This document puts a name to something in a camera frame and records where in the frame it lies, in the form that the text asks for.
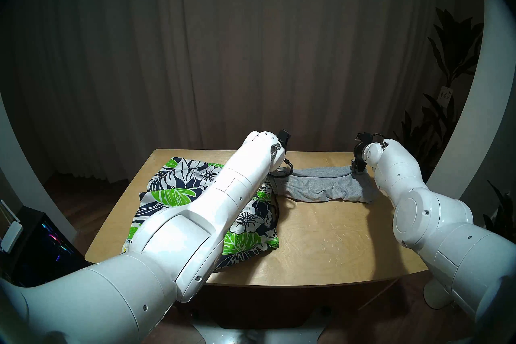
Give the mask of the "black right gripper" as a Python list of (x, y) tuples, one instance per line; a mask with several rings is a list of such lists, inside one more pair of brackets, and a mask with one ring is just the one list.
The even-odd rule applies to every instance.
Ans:
[(353, 151), (354, 160), (351, 164), (353, 171), (365, 171), (367, 165), (376, 167), (381, 158), (381, 142), (374, 141), (381, 134), (359, 132), (355, 138), (357, 142)]

